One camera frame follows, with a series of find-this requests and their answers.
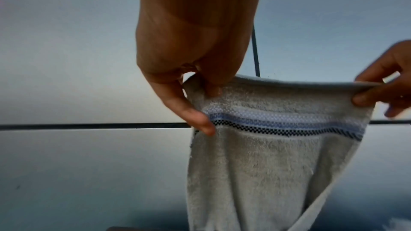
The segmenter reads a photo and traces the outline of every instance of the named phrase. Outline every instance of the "dark grout line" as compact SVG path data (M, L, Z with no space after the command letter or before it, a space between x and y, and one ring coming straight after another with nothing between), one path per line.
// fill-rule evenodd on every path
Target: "dark grout line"
M409 124L411 120L371 120L370 125ZM0 125L0 131L19 130L97 130L97 129L190 128L187 123L113 123L113 124L15 124Z
M256 76L260 77L260 64L258 62L256 31L253 26L253 33L251 34L251 44L253 45L254 67L256 69Z

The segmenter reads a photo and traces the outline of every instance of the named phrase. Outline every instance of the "cloth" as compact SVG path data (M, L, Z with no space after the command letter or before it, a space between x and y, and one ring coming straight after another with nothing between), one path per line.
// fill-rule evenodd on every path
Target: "cloth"
M199 77L188 79L189 101L217 129L212 137L193 131L190 230L308 230L372 114L351 98L372 86L242 76L207 98Z

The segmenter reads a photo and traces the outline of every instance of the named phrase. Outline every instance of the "gray towel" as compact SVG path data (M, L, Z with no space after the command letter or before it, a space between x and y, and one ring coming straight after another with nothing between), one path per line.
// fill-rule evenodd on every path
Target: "gray towel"
M306 231L361 142L372 108L351 104L373 83L285 83L236 77L218 98L199 78L188 99L217 133L193 131L193 231Z

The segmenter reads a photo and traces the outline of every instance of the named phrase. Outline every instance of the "fabric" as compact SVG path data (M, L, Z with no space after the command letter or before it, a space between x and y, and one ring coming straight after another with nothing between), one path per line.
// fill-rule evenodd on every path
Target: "fabric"
M217 129L193 131L190 230L308 230L372 114L351 98L372 86L236 77L207 98L199 78L188 79L188 99Z

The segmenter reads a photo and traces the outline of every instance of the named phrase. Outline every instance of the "person's right hand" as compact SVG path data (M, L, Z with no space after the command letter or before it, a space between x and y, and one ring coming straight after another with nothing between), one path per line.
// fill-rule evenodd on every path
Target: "person's right hand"
M386 50L355 79L383 83L383 79L399 72L396 79L353 97L357 106L374 106L381 101L390 105L385 116L393 118L411 107L411 40L401 41Z
M215 127L185 98L182 76L199 73L216 96L241 66L258 0L140 0L137 65L164 105L207 135Z

